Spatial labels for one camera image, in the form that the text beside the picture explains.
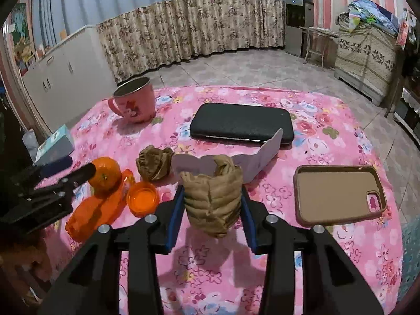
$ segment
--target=crumpled brown paper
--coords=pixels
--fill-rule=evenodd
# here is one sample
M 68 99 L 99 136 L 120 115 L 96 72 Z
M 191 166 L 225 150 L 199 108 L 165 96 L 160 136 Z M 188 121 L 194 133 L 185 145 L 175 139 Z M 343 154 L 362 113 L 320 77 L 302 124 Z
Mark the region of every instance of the crumpled brown paper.
M 147 146 L 136 159 L 137 170 L 145 181 L 157 181 L 169 174 L 174 152 L 171 148 L 163 150 Z
M 238 220 L 241 211 L 242 169 L 226 155 L 214 157 L 214 177 L 181 172 L 185 209 L 190 224 L 208 235 L 221 238 Z

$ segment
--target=white paper card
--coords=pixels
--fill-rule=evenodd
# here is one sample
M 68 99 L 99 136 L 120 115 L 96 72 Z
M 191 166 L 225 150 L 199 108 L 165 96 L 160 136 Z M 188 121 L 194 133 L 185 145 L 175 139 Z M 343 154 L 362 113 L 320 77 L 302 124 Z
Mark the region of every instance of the white paper card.
M 232 157 L 234 164 L 242 168 L 244 183 L 251 182 L 254 177 L 276 156 L 280 148 L 283 129 L 279 129 L 274 136 L 265 142 L 260 150 L 253 155 L 240 154 Z M 175 154 L 172 157 L 171 169 L 182 183 L 181 172 L 190 172 L 193 175 L 205 174 L 213 176 L 216 170 L 214 155 L 197 158 L 189 154 Z

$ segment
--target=phone case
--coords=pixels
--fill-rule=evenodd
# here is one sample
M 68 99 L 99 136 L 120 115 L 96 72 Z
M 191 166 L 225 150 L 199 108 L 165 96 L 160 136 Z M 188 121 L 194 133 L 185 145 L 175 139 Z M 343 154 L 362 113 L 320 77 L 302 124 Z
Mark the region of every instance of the phone case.
M 296 218 L 303 226 L 379 218 L 384 189 L 371 166 L 300 166 L 295 171 Z
M 190 125 L 194 138 L 264 143 L 283 129 L 282 145 L 295 138 L 287 110 L 254 105 L 207 103 L 200 106 Z

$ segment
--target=blue tissue box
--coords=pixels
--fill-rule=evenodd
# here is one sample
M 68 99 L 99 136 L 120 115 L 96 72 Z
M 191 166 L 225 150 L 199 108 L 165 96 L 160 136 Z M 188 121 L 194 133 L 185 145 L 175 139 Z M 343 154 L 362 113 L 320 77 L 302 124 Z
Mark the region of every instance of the blue tissue box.
M 57 161 L 71 154 L 73 150 L 73 137 L 67 127 L 63 125 L 39 146 L 35 164 L 42 166 Z

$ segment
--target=cabinet door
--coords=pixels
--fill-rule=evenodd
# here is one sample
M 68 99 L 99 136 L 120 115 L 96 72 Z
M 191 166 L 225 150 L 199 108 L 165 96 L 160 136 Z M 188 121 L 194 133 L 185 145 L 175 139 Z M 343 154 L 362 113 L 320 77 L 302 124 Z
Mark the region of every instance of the cabinet door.
M 97 102 L 111 97 L 117 87 L 104 60 L 102 49 L 99 48 L 102 52 L 96 51 L 96 42 L 99 43 L 96 30 L 86 28 L 63 45 L 66 65 L 73 77 L 71 89 L 78 113 L 83 113 Z
M 45 121 L 45 110 L 48 108 L 46 101 L 48 87 L 44 81 L 43 68 L 36 64 L 24 74 L 22 80 L 34 107 Z
M 45 121 L 52 131 L 57 130 L 72 117 L 72 105 L 69 103 L 72 77 L 66 66 L 61 47 L 54 49 L 43 60 L 45 65 L 44 84 L 47 86 L 45 103 L 47 104 Z

